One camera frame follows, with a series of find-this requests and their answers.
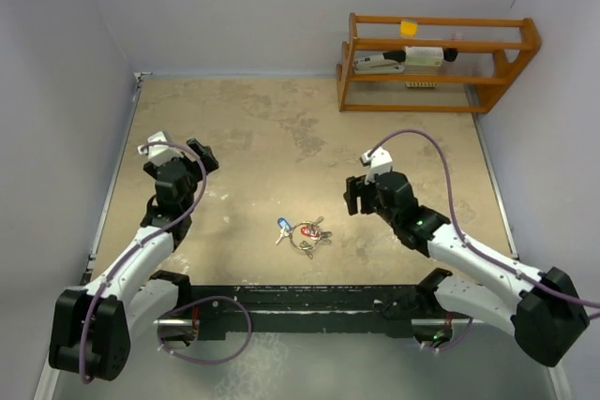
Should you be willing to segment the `silver keys bunch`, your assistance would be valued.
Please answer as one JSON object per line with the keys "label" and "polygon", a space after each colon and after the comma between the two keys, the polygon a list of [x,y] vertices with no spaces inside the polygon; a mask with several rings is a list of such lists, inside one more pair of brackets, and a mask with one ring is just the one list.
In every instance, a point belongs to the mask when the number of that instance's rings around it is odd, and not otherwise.
{"label": "silver keys bunch", "polygon": [[303,251],[310,259],[313,258],[313,250],[319,244],[330,244],[331,243],[332,232],[322,229],[322,223],[323,223],[323,221],[324,221],[324,217],[323,216],[319,216],[314,221],[311,221],[311,222],[316,222],[318,224],[318,226],[320,228],[320,239],[319,239],[318,243],[316,244],[316,246],[311,251],[309,251],[309,252]]}

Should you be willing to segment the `blue capped key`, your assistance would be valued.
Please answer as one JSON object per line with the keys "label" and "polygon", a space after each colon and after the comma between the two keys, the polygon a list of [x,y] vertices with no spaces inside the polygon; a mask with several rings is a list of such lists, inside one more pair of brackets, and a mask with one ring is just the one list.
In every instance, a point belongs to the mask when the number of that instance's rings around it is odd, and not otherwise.
{"label": "blue capped key", "polygon": [[279,245],[284,239],[290,237],[292,226],[284,217],[280,217],[277,220],[277,225],[279,226],[279,236],[276,240],[276,245]]}

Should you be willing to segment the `large silver keyring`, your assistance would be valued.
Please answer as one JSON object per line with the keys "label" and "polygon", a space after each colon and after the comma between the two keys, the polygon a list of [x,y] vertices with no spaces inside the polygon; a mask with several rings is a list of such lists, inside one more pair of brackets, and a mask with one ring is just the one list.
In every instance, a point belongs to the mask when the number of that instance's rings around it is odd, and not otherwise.
{"label": "large silver keyring", "polygon": [[[300,228],[303,226],[309,226],[309,227],[313,228],[314,230],[317,230],[319,232],[319,237],[317,239],[310,239],[307,236],[304,236],[300,232]],[[318,241],[320,239],[320,228],[316,222],[311,222],[311,221],[299,222],[292,227],[292,232],[291,232],[289,239],[291,241],[292,246],[295,249],[309,252],[316,246],[316,244],[318,243]]]}

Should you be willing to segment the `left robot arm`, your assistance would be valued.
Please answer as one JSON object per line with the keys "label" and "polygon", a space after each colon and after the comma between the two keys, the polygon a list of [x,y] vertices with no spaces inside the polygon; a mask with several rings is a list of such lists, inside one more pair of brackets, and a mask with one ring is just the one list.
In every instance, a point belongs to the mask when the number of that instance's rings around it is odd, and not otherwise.
{"label": "left robot arm", "polygon": [[143,169],[154,179],[155,193],[136,234],[103,273],[65,289],[54,307],[49,366],[76,373],[84,383],[115,379],[134,340],[163,311],[181,318],[193,305],[187,277],[155,270],[185,239],[218,160],[197,140],[180,145],[163,132],[138,151],[147,159]]}

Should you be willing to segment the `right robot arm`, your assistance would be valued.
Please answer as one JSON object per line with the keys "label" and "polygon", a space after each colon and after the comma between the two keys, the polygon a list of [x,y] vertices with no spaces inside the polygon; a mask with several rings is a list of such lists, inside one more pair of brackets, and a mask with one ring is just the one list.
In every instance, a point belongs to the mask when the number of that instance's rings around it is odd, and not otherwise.
{"label": "right robot arm", "polygon": [[419,204],[404,174],[349,177],[343,198],[350,215],[379,216],[405,247],[456,269],[417,293],[424,315],[447,310],[482,320],[546,367],[556,366],[589,327],[566,272],[542,271],[462,233],[448,217]]}

